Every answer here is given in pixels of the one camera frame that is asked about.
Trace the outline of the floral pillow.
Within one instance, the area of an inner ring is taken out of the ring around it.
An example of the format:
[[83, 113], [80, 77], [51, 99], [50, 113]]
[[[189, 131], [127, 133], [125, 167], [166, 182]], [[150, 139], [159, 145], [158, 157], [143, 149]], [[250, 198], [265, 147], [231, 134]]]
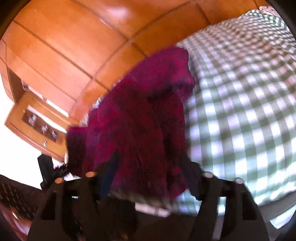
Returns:
[[277, 11], [272, 6], [260, 6], [259, 10], [269, 15], [278, 15]]

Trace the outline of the wooden nightstand with knobs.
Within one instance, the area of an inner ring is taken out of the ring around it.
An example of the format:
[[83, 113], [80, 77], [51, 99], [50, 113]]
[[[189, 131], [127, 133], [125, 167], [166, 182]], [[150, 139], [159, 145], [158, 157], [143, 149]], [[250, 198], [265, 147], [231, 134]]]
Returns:
[[67, 130], [76, 125], [76, 120], [28, 91], [13, 106], [5, 122], [22, 140], [59, 162], [64, 162]]

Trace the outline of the red black knit sweater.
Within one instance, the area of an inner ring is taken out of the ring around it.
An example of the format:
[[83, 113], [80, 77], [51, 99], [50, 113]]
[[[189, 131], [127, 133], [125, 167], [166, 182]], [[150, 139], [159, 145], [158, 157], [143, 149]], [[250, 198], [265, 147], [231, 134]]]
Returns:
[[174, 199], [187, 189], [180, 157], [187, 149], [184, 102], [195, 80], [187, 50], [153, 54], [128, 73], [67, 133], [68, 167], [83, 176], [119, 157], [112, 189]]

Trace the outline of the wooden panelled wardrobe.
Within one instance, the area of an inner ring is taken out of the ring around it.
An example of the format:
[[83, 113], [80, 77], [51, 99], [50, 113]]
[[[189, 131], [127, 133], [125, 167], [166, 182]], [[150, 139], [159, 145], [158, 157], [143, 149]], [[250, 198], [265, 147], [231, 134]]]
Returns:
[[1, 39], [1, 71], [80, 120], [133, 66], [266, 1], [30, 1]]

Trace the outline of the green white checkered bedspread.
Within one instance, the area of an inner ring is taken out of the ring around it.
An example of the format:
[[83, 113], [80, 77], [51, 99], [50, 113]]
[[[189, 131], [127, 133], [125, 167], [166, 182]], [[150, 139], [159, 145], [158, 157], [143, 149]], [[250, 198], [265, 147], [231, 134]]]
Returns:
[[[187, 50], [195, 80], [183, 104], [187, 149], [179, 165], [188, 157], [218, 178], [242, 178], [258, 205], [293, 192], [295, 38], [283, 19], [254, 9], [172, 47]], [[196, 214], [201, 205], [188, 186], [174, 199], [110, 193], [175, 213]]]

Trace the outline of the dark woven chair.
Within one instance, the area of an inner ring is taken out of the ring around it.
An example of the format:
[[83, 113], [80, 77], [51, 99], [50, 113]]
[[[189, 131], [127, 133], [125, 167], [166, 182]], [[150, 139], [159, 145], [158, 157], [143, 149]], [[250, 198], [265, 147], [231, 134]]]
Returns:
[[1, 240], [26, 240], [44, 192], [1, 175]]

